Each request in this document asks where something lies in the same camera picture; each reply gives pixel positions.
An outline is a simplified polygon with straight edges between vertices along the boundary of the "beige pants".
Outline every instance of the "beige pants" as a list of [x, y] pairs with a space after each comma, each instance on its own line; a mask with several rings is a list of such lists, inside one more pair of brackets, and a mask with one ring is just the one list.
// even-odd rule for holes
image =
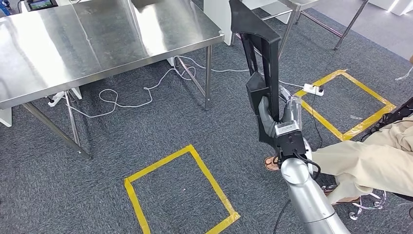
[[343, 141], [313, 152], [321, 172], [334, 175], [338, 187], [328, 195], [333, 204], [374, 189], [413, 196], [412, 122], [390, 124], [364, 142]]

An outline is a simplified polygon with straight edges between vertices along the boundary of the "floor marking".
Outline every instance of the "floor marking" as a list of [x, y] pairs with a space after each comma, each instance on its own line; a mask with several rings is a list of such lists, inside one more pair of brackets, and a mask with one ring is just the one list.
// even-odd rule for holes
[[[383, 114], [391, 112], [394, 108], [396, 108], [396, 106], [391, 104], [386, 99], [382, 98], [379, 94], [377, 94], [376, 92], [371, 90], [369, 87], [365, 86], [360, 81], [356, 80], [354, 77], [349, 75], [345, 70], [337, 70], [337, 71], [327, 75], [326, 77], [323, 77], [323, 78], [317, 80], [316, 82], [313, 83], [313, 85], [316, 85], [316, 86], [323, 85], [323, 84], [331, 81], [332, 79], [334, 79], [335, 77], [337, 77], [339, 75], [343, 75], [344, 77], [349, 79], [355, 85], [357, 85], [358, 87], [360, 87], [361, 89], [366, 91], [368, 94], [375, 97], [380, 102], [382, 102], [385, 106], [383, 108], [381, 108], [380, 110], [378, 110], [376, 113], [372, 114], [370, 117], [368, 117], [367, 119], [365, 119], [364, 121], [362, 121], [361, 123], [354, 126], [352, 129], [350, 129], [349, 131], [347, 131], [346, 133], [343, 134], [336, 127], [334, 127], [329, 121], [327, 121], [323, 116], [321, 116], [317, 111], [313, 110], [307, 102], [305, 102], [303, 100], [301, 105], [310, 114], [312, 112], [314, 112], [314, 117], [316, 119], [318, 119], [318, 121], [320, 121], [320, 123], [322, 123], [328, 130], [330, 130], [338, 139], [340, 139], [340, 140], [350, 140], [351, 138], [353, 138], [357, 134], [359, 134], [359, 133], [363, 132], [364, 130], [366, 130], [368, 127], [370, 127], [375, 122], [379, 121]], [[299, 97], [302, 97], [306, 94], [307, 94], [307, 92], [305, 92], [303, 90], [300, 90], [300, 91], [295, 93], [295, 95], [297, 95]]]
[[231, 203], [229, 202], [228, 198], [225, 196], [224, 192], [218, 185], [217, 181], [214, 179], [214, 176], [212, 176], [211, 172], [208, 170], [207, 166], [204, 164], [202, 161], [201, 157], [199, 156], [198, 152], [196, 152], [195, 148], [192, 145], [189, 145], [169, 156], [166, 158], [163, 158], [156, 163], [142, 169], [141, 171], [131, 175], [130, 177], [125, 179], [125, 188], [128, 193], [129, 199], [131, 200], [133, 209], [135, 210], [136, 217], [138, 219], [139, 225], [142, 228], [142, 231], [144, 234], [150, 234], [150, 229], [148, 222], [146, 221], [146, 218], [143, 214], [142, 208], [139, 204], [138, 197], [135, 193], [135, 190], [132, 187], [132, 182], [139, 179], [140, 177], [156, 170], [157, 168], [167, 164], [168, 162], [174, 160], [175, 158], [182, 156], [186, 153], [190, 153], [192, 157], [195, 159], [196, 163], [198, 164], [199, 168], [201, 171], [204, 173], [205, 177], [208, 179], [208, 181], [211, 183], [212, 188], [214, 189], [215, 193], [218, 195], [219, 199], [225, 206], [226, 210], [229, 212], [229, 216], [221, 221], [219, 224], [217, 224], [215, 227], [213, 227], [211, 230], [206, 232], [206, 234], [218, 234], [225, 228], [227, 228], [229, 225], [231, 225], [233, 222], [235, 222], [238, 218], [241, 216], [234, 210], [232, 207]]

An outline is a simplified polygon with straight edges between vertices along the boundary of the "white power strip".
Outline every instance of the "white power strip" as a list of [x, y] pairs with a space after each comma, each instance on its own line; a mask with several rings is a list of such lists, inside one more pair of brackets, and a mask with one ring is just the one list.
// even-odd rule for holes
[[324, 95], [324, 89], [320, 90], [320, 87], [312, 85], [312, 84], [304, 84], [303, 90], [307, 93], [311, 93], [317, 96]]
[[50, 107], [56, 106], [56, 104], [63, 98], [64, 92], [58, 92], [56, 95], [53, 96], [52, 100], [53, 102], [49, 102]]

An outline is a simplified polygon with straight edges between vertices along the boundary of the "silver robotic arm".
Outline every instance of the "silver robotic arm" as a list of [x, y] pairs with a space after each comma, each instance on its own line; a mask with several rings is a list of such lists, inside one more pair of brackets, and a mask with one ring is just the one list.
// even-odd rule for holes
[[350, 234], [302, 160], [287, 159], [281, 165], [281, 174], [288, 184], [291, 203], [308, 234]]
[[282, 122], [275, 122], [268, 111], [268, 98], [263, 96], [259, 104], [260, 117], [265, 132], [279, 139], [281, 174], [288, 184], [288, 195], [305, 231], [308, 234], [349, 234], [333, 206], [319, 185], [313, 180], [313, 166], [306, 165], [297, 157], [288, 156], [291, 149], [304, 145], [307, 159], [311, 160], [311, 148], [301, 135], [301, 102], [280, 86], [280, 94], [286, 100]]

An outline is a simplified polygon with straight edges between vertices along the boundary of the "sandal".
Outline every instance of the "sandal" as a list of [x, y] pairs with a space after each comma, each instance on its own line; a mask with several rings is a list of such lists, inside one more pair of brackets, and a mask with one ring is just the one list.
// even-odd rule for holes
[[[274, 158], [274, 159], [270, 163], [267, 163], [267, 161], [271, 158]], [[278, 165], [275, 164], [274, 161], [278, 161], [278, 157], [267, 157], [267, 158], [265, 158], [264, 159], [265, 168], [269, 171], [272, 171], [272, 172], [278, 171], [279, 170]], [[277, 166], [277, 169], [272, 169], [272, 168], [269, 167], [269, 166], [274, 166], [274, 165]]]

